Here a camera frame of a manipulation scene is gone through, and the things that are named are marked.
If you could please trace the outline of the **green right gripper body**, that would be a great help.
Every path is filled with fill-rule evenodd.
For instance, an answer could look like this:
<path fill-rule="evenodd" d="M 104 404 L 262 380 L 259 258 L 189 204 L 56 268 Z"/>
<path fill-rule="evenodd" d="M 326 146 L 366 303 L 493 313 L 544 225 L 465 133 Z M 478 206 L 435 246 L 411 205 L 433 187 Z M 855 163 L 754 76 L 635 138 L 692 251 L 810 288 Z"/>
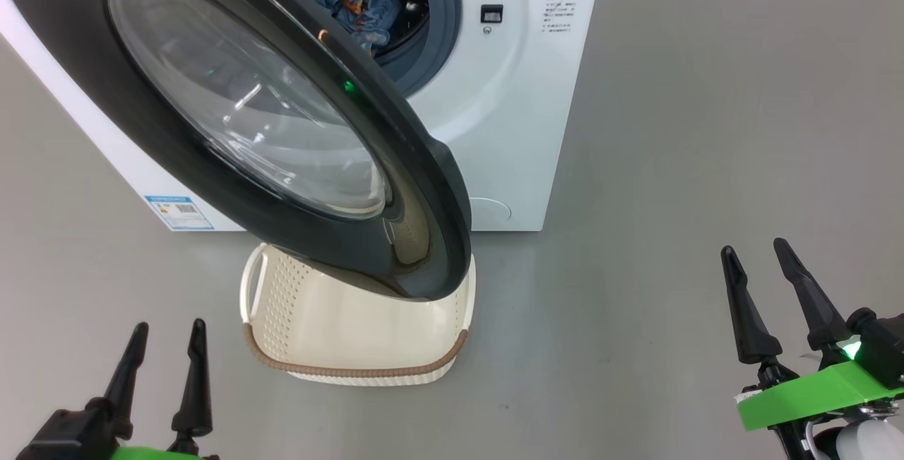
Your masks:
<path fill-rule="evenodd" d="M 797 375 L 778 358 L 759 365 L 759 381 L 736 396 L 737 414 L 748 430 L 802 424 L 856 406 L 902 399 L 902 342 L 852 336 L 838 348 L 817 350 L 817 371 Z"/>

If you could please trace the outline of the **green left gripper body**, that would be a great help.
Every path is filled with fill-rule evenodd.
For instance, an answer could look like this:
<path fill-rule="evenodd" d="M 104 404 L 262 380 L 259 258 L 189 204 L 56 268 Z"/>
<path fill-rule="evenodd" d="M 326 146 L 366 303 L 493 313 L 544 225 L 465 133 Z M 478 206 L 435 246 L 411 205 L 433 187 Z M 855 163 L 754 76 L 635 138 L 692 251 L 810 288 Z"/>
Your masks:
<path fill-rule="evenodd" d="M 117 440 L 117 449 L 110 459 L 220 459 L 219 454 L 201 453 L 196 437 L 177 435 L 167 448 L 154 448 L 134 444 L 133 441 Z"/>

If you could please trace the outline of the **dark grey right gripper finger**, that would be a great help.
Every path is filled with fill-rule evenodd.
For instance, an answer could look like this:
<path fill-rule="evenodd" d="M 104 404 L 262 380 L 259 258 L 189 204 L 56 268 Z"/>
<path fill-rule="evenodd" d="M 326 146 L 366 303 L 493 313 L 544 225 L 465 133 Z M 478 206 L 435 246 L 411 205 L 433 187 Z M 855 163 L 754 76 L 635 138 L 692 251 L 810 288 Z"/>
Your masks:
<path fill-rule="evenodd" d="M 784 274 L 791 283 L 808 327 L 811 350 L 838 348 L 839 342 L 852 338 L 843 316 L 829 300 L 810 270 L 804 266 L 787 239 L 777 237 L 773 248 Z"/>
<path fill-rule="evenodd" d="M 737 359 L 746 365 L 772 363 L 783 350 L 779 340 L 766 328 L 748 290 L 748 274 L 737 252 L 730 245 L 720 251 L 727 291 L 727 304 L 732 316 Z"/>

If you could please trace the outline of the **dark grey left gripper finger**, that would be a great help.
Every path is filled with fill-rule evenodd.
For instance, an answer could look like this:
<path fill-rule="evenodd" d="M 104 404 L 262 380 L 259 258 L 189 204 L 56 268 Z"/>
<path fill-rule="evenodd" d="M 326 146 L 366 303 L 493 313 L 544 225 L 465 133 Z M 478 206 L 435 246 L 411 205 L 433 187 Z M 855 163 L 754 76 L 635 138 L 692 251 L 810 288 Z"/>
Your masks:
<path fill-rule="evenodd" d="M 212 394 L 206 322 L 195 319 L 187 348 L 190 360 L 183 398 L 172 417 L 172 431 L 178 440 L 194 440 L 213 431 Z"/>
<path fill-rule="evenodd" d="M 119 364 L 111 377 L 104 399 L 110 404 L 113 437 L 119 440 L 131 440 L 133 423 L 131 411 L 133 391 L 136 386 L 138 369 L 142 366 L 148 346 L 149 326 L 147 322 L 139 322 L 133 332 Z"/>

